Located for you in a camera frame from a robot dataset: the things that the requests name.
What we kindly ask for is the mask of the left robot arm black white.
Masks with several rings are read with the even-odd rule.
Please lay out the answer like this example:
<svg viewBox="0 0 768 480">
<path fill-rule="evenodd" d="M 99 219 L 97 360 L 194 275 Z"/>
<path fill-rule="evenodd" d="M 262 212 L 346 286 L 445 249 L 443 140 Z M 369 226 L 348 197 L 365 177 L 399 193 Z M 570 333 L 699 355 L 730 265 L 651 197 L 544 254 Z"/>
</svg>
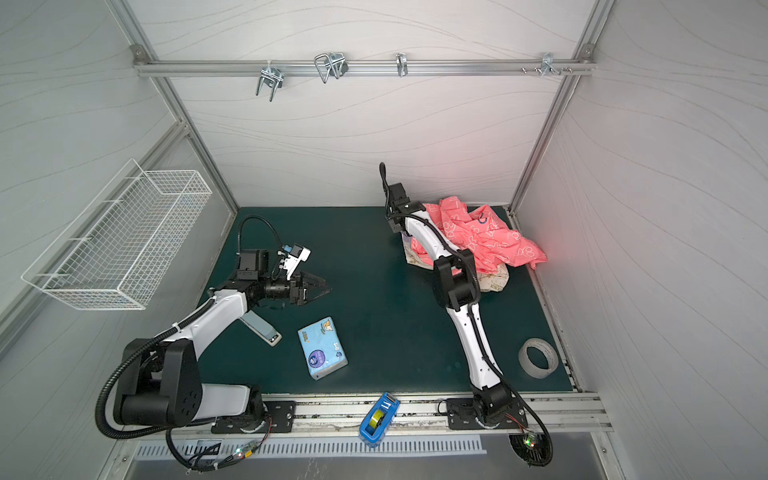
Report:
<svg viewBox="0 0 768 480">
<path fill-rule="evenodd" d="M 271 273 L 267 251 L 241 252 L 235 271 L 201 306 L 156 336 L 130 342 L 96 401 L 100 433 L 127 440 L 224 419 L 260 427 L 267 410 L 257 387 L 206 384 L 198 360 L 231 324 L 253 319 L 261 301 L 302 306 L 312 301 L 312 290 L 329 294 L 324 279 L 299 268 L 310 255 L 300 245 L 284 246 Z"/>
</svg>

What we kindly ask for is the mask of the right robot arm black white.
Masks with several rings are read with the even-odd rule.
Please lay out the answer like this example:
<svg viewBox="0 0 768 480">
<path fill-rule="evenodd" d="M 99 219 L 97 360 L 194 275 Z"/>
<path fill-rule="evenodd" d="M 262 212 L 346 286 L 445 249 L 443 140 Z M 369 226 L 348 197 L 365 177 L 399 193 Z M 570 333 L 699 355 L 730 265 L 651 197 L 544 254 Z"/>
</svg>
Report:
<svg viewBox="0 0 768 480">
<path fill-rule="evenodd" d="M 482 425 L 495 426 L 516 396 L 492 356 L 482 326 L 474 256 L 453 244 L 431 220 L 426 207 L 411 201 L 402 184 L 383 181 L 382 188 L 385 218 L 392 230 L 417 240 L 432 260 L 437 303 L 452 319 L 467 359 L 475 417 Z"/>
</svg>

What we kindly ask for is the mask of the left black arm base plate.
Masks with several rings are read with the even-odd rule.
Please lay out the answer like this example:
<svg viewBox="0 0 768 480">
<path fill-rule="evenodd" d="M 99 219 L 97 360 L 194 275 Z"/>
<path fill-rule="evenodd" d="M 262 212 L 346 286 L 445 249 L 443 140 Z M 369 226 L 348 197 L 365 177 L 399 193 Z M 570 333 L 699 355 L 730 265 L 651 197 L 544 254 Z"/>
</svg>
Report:
<svg viewBox="0 0 768 480">
<path fill-rule="evenodd" d="M 237 417 L 223 417 L 211 427 L 212 434 L 264 434 L 291 433 L 296 413 L 295 401 L 266 401 L 259 414 L 243 414 Z"/>
</svg>

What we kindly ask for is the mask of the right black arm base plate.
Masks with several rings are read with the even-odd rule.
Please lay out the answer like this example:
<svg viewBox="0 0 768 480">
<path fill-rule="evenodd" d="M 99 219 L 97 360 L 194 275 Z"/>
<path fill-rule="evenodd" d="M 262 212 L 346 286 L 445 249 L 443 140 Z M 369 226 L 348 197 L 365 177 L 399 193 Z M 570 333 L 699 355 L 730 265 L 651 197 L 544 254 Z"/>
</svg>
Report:
<svg viewBox="0 0 768 480">
<path fill-rule="evenodd" d="M 482 407 L 479 398 L 448 398 L 444 401 L 451 430 L 527 430 L 529 427 L 521 398 L 506 404 Z"/>
</svg>

